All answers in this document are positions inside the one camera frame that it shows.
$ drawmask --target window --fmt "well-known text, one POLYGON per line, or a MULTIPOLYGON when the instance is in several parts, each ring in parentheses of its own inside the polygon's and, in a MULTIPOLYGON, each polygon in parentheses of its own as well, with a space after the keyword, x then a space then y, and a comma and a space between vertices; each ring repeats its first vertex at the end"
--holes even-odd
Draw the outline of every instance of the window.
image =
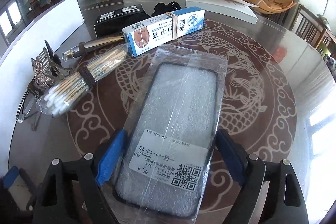
POLYGON ((2 29, 5 36, 7 36, 9 34, 9 32, 12 30, 12 25, 9 21, 7 12, 4 12, 0 16, 0 26, 1 26, 1 29, 2 29))
POLYGON ((8 7, 8 12, 9 15, 14 23, 16 25, 21 21, 21 14, 19 11, 19 7, 17 6, 16 2, 13 2, 9 7, 8 7))

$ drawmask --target qr code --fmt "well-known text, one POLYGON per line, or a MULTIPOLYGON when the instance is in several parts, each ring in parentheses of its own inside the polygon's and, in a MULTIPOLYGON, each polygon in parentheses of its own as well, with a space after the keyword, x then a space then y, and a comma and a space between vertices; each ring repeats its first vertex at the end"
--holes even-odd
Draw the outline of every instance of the qr code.
POLYGON ((201 175, 201 169, 180 164, 180 168, 176 170, 171 185, 190 191, 195 190, 197 181, 201 175))

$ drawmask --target cotton swab bundle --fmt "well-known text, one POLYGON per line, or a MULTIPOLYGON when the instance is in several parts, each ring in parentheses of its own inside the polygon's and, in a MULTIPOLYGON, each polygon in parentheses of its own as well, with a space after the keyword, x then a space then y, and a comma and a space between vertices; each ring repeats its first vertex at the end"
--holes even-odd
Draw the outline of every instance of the cotton swab bundle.
MULTIPOLYGON (((87 68, 95 82, 104 78, 126 58, 127 45, 117 46, 108 52, 92 58, 87 68)), ((53 86, 40 100, 41 111, 52 116, 61 115, 71 109, 73 103, 89 89, 79 72, 53 86)))

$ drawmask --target black box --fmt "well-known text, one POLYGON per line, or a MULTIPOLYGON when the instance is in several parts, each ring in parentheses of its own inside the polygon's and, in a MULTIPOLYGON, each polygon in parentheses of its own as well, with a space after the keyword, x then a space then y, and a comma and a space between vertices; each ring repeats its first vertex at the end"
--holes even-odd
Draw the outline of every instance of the black box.
POLYGON ((149 18, 141 5, 118 9, 97 17, 94 31, 97 38, 111 34, 122 34, 122 28, 149 18))

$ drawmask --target orange chair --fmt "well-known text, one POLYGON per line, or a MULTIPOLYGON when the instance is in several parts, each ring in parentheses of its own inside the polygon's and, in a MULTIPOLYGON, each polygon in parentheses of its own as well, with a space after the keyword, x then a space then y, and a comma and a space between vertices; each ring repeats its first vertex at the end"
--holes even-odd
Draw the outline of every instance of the orange chair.
POLYGON ((278 14, 287 11, 296 5, 296 2, 293 0, 243 0, 258 7, 253 8, 254 10, 266 14, 278 14))

